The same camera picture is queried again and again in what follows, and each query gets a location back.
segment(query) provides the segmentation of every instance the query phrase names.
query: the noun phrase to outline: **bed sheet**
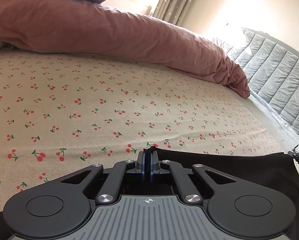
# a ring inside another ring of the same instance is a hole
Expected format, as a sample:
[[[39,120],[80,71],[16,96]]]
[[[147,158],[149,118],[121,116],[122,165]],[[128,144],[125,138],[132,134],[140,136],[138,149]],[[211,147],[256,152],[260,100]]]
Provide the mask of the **bed sheet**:
[[[283,151],[229,89],[169,68],[82,54],[0,51],[0,211],[12,195],[143,148]]]
[[[232,93],[233,97],[239,100],[269,131],[273,138],[282,147],[287,154],[296,145],[299,151],[299,135],[279,114],[266,103],[259,95],[251,90],[251,96],[248,99],[237,97]],[[299,172],[299,164],[294,161],[295,167]]]

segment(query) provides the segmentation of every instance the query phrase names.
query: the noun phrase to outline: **curtain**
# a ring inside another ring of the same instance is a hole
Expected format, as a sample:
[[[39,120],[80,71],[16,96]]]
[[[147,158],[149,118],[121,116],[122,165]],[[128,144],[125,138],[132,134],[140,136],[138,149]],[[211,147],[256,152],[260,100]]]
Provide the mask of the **curtain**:
[[[180,25],[192,0],[159,0],[152,16]]]

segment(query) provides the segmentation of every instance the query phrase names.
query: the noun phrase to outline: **pink comforter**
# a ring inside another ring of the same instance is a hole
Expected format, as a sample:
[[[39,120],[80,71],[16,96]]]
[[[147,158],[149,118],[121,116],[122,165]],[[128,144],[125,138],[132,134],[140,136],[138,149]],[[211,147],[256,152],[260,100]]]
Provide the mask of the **pink comforter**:
[[[159,19],[76,0],[0,0],[0,41],[37,52],[92,53],[171,67],[250,95],[238,64],[200,35]]]

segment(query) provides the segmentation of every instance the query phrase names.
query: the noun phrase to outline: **metal screw cap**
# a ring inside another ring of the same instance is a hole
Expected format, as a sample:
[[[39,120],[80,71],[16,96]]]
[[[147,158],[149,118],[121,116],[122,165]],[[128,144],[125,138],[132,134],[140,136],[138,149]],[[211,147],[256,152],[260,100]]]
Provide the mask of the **metal screw cap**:
[[[185,196],[185,200],[187,200],[188,202],[197,202],[201,200],[201,197],[196,194],[190,194]]]
[[[99,195],[97,197],[98,201],[100,202],[110,202],[113,200],[113,196],[109,195],[109,194],[103,194],[103,195]]]

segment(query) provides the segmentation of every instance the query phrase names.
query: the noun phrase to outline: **quilted headboard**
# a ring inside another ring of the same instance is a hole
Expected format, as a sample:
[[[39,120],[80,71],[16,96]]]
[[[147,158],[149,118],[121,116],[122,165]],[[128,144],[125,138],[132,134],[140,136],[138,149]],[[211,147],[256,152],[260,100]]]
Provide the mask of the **quilted headboard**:
[[[246,41],[213,41],[244,70],[251,90],[299,135],[299,52],[268,34],[242,28]]]

